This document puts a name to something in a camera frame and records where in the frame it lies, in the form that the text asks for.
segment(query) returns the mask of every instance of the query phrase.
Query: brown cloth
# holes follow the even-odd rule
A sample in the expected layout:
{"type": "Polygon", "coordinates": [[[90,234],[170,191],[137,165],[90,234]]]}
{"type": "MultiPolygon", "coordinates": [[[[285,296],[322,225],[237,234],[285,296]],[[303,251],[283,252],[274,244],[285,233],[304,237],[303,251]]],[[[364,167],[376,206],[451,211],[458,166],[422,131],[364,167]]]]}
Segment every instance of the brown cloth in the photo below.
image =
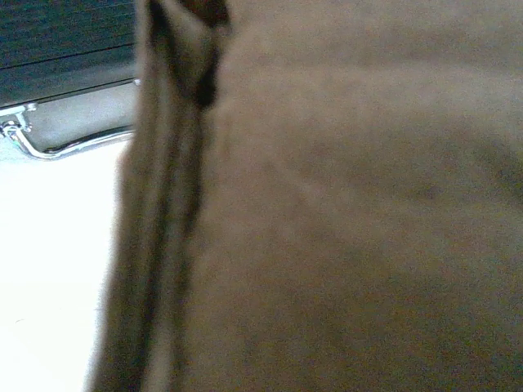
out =
{"type": "Polygon", "coordinates": [[[137,10],[92,391],[523,390],[521,0],[137,10]]]}

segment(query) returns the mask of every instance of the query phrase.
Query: white floor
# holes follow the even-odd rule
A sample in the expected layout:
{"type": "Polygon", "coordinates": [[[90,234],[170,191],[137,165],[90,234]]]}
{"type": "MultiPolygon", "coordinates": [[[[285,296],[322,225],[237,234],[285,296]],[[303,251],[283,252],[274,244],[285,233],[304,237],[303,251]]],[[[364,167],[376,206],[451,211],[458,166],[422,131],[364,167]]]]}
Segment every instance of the white floor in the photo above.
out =
{"type": "Polygon", "coordinates": [[[126,146],[39,162],[0,140],[1,391],[83,390],[126,146]]]}

